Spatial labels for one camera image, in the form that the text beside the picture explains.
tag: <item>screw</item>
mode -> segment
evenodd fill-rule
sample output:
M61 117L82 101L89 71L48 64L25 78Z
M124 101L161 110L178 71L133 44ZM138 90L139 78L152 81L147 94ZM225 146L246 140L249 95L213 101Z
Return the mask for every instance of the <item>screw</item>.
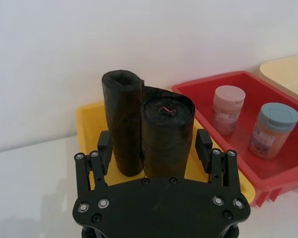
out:
M236 154L235 154L235 152L233 152L233 151L228 151L228 155L230 155L230 156L235 156Z
M173 185L176 185L178 183L178 180L177 180L177 178L170 178L169 182Z
M98 207L100 209L104 209L104 208L108 207L108 205L109 205L109 200L106 198L102 198L98 201Z
M143 179L141 180L141 183L142 183L143 185L148 185L148 184L150 183L150 180L149 180L148 178L143 178Z
M219 155L221 152L217 149L213 150L213 154Z
M92 152L92 153L91 153L91 156L92 156L92 157L96 157L96 156L98 156L98 152Z
M238 199L235 199L235 200L233 201L233 204L234 204L235 207L237 207L237 208L239 208L239 209L244 208L244 204L243 204L240 200L238 200Z
M83 157L84 157L84 155L82 155L82 154L78 154L78 155L76 155L75 158L76 158L77 160L80 160L80 159L82 159Z
M213 202L214 202L215 205L218 205L218 206L224 205L223 199L221 199L220 197L217 197L217 196L215 196L213 198Z
M96 213L94 214L92 217L91 217L91 221L92 222L95 222L95 223L98 223L101 221L101 215L99 213Z
M82 203L78 207L78 212L80 212L80 213L86 212L88 210L88 208L89 208L89 205L87 203Z
M223 211L223 216L229 220L233 218L232 213L230 213L229 211Z

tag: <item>blue lid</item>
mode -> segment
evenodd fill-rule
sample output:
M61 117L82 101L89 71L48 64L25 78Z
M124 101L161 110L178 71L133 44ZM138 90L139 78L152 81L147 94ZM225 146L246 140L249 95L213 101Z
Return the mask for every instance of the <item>blue lid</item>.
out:
M260 109L257 120L274 132L289 132L298 122L298 112L285 104L266 103Z

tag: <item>garbage bag roll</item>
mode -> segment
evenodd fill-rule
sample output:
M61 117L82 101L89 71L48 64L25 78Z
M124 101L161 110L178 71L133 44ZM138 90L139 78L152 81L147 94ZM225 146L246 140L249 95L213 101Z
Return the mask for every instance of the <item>garbage bag roll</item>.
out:
M141 155L142 80L134 73L116 70L102 78L107 126L117 167L126 176L143 170Z
M144 171L148 177L185 175L195 107L180 94L145 87L141 108Z

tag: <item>pink lid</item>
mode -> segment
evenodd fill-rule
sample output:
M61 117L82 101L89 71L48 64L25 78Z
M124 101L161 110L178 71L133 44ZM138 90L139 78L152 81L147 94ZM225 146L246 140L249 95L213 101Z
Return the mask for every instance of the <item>pink lid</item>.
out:
M235 86L224 85L215 90L213 103L229 111L240 110L243 107L245 92Z

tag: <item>yellow plastic bin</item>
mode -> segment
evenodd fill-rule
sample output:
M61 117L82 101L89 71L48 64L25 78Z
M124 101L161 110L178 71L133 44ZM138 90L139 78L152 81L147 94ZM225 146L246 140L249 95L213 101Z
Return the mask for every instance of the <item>yellow plastic bin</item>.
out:
M88 106L81 107L77 110L76 115L77 120L77 134L79 148L81 152L89 154L90 151L97 149L97 142L101 131L108 130L105 116L104 103L96 103ZM208 176L204 173L202 168L202 163L200 162L197 152L195 150L195 135L197 129L202 128L198 121L194 120L193 128L193 141L191 146L191 151L188 158L187 168L185 172L186 179L192 179L196 181L208 181ZM213 141L213 146L218 147L218 145ZM126 182L134 179L139 179L144 177L144 172L134 177L126 177L120 173L117 169L116 160L114 154L112 155L111 162L109 164L109 169L107 176L105 177L108 185L113 185L121 182ZM251 203L255 197L255 189L252 184L247 180L247 178L239 171L239 180L241 191L246 197L247 201Z

